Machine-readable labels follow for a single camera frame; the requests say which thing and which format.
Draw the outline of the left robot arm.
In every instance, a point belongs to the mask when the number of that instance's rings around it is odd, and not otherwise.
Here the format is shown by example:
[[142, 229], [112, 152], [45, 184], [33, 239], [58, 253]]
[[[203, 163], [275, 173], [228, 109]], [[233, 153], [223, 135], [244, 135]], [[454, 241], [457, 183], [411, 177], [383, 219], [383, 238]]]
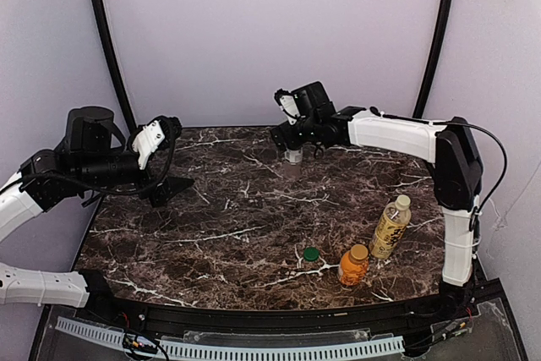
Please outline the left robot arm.
[[[52, 150], [27, 159], [1, 188], [1, 237], [48, 212], [65, 199], [89, 205], [106, 195], [136, 196], [154, 207], [166, 205], [193, 185], [168, 174], [182, 124], [158, 116], [124, 136], [105, 107], [81, 107], [68, 114], [65, 135]], [[100, 271], [33, 271], [1, 265], [2, 304], [91, 306], [112, 291]]]

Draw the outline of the brown drink bottle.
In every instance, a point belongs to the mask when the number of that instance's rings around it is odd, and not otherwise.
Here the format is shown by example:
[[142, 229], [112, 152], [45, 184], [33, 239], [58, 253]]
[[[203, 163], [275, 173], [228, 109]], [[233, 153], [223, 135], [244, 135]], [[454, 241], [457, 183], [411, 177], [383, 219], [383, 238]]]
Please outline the brown drink bottle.
[[286, 149], [284, 152], [284, 172], [287, 178], [298, 179], [302, 171], [303, 149]]

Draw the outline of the gold bottle cap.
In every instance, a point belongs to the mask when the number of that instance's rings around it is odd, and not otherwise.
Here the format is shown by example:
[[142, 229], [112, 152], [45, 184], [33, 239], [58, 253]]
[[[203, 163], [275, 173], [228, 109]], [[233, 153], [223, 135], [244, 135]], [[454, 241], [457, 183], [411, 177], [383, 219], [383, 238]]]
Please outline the gold bottle cap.
[[366, 246], [355, 244], [351, 247], [349, 256], [351, 262], [360, 262], [369, 257], [369, 251]]

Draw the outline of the orange juice bottle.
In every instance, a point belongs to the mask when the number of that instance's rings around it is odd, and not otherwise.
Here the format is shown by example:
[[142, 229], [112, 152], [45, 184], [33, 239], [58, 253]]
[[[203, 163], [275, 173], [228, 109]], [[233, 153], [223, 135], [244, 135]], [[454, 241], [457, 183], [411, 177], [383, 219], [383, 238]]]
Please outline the orange juice bottle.
[[369, 268], [369, 257], [360, 262], [350, 261], [350, 249], [342, 256], [338, 266], [338, 279], [342, 285], [356, 286], [366, 275]]

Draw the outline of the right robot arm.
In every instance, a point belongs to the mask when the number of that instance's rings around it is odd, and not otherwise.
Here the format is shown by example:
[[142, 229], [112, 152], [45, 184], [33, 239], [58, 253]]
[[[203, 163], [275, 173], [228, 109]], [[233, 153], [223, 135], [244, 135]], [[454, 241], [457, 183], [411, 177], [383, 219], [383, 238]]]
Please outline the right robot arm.
[[286, 119], [270, 134], [288, 159], [310, 143], [325, 149], [372, 147], [424, 161], [444, 216], [442, 282], [467, 285], [479, 241], [478, 219], [487, 202], [481, 195], [484, 165], [473, 137], [477, 126], [460, 117], [448, 121], [403, 118], [375, 107], [336, 110], [320, 82], [293, 91], [277, 90], [274, 100]]

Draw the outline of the green bottle cap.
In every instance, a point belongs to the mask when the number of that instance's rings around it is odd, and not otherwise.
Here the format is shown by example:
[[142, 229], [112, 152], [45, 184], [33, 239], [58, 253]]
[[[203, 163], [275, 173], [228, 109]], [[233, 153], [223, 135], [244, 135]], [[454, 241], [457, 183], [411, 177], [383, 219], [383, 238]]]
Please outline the green bottle cap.
[[314, 262], [320, 257], [320, 251], [316, 247], [307, 247], [303, 250], [303, 259], [308, 262]]

